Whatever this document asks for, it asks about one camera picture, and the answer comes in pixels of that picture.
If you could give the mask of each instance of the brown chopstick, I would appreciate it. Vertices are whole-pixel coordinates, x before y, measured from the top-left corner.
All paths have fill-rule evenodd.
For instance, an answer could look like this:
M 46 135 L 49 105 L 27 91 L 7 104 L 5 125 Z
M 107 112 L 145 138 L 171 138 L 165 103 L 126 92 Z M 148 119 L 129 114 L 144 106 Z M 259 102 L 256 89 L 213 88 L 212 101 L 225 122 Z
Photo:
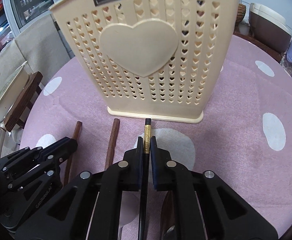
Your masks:
M 109 139 L 109 144 L 108 144 L 105 170 L 107 170 L 108 167 L 113 164 L 113 157 L 115 155 L 115 146 L 116 146 L 116 141 L 117 141 L 118 132 L 119 132 L 119 124 L 120 124 L 120 120 L 115 118 L 113 120 L 113 128 L 111 129 L 111 134 L 110 134 L 110 139 Z
M 82 122 L 77 121 L 75 131 L 73 132 L 73 139 L 75 139 L 76 141 L 78 140 L 81 127 L 82 127 Z M 64 186 L 66 186 L 68 184 L 68 181 L 69 181 L 69 174 L 70 174 L 71 162 L 73 160 L 73 154 L 71 154 L 67 160 L 67 165 L 66 165 L 66 169 L 65 169 L 65 177 L 64 177 Z

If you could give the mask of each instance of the black chopstick tip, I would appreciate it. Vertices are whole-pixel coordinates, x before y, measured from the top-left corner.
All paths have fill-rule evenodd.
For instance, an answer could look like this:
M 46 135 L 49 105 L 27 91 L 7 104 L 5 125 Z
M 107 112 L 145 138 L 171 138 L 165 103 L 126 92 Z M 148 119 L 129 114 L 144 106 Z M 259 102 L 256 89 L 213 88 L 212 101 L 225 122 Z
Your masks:
M 145 119 L 145 125 L 151 125 L 151 118 Z

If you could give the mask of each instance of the pink tablecloth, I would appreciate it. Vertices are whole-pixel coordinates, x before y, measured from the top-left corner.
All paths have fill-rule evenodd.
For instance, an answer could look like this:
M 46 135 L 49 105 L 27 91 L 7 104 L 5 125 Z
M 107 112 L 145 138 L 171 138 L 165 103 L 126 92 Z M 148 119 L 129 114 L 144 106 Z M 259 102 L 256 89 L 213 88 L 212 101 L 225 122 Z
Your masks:
M 76 58 L 40 94 L 21 148 L 72 136 L 83 122 L 71 177 L 104 169 L 113 123 L 97 89 Z M 134 147 L 144 120 L 120 117 L 114 162 Z M 215 171 L 281 236 L 292 224 L 292 78 L 269 55 L 233 37 L 214 92 L 198 124 L 153 121 L 158 146 L 189 169 Z M 147 239 L 158 239 L 164 193 L 149 187 Z M 137 239 L 138 218 L 122 239 Z

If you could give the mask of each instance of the beige plastic basket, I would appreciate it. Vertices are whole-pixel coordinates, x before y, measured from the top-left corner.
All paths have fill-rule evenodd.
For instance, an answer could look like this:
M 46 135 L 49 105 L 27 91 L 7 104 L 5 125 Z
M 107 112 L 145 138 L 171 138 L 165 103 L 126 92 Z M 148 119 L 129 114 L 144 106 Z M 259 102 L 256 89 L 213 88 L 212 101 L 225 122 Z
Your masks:
M 60 0 L 50 10 L 113 115 L 197 123 L 238 0 Z

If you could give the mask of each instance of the chopstick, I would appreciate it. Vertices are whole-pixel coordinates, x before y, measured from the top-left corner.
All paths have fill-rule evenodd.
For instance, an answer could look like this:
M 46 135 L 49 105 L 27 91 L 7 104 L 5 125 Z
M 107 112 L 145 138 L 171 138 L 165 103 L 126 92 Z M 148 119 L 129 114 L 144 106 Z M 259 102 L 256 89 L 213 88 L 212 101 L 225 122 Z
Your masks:
M 73 132 L 73 139 L 78 140 L 81 127 L 82 127 L 82 122 L 77 121 L 75 131 Z M 70 174 L 71 162 L 73 161 L 73 154 L 71 154 L 67 160 L 67 165 L 66 165 L 66 169 L 65 169 L 65 176 L 64 176 L 64 186 L 66 186 L 68 184 L 68 181 L 69 181 L 69 174 Z
M 144 150 L 143 150 L 143 171 L 140 190 L 140 207 L 139 207 L 139 230 L 138 240 L 144 239 L 145 220 L 146 220 L 146 205 L 148 191 L 148 174 L 149 174 L 149 153 L 150 153 L 150 137 L 151 137 L 151 119 L 145 120 L 144 133 Z
M 119 124 L 120 124 L 120 120 L 115 118 L 113 120 L 113 127 L 111 129 L 110 139 L 108 143 L 105 170 L 107 170 L 108 167 L 113 164 L 113 157 L 115 155 L 116 141 L 117 141 L 118 132 L 119 132 Z

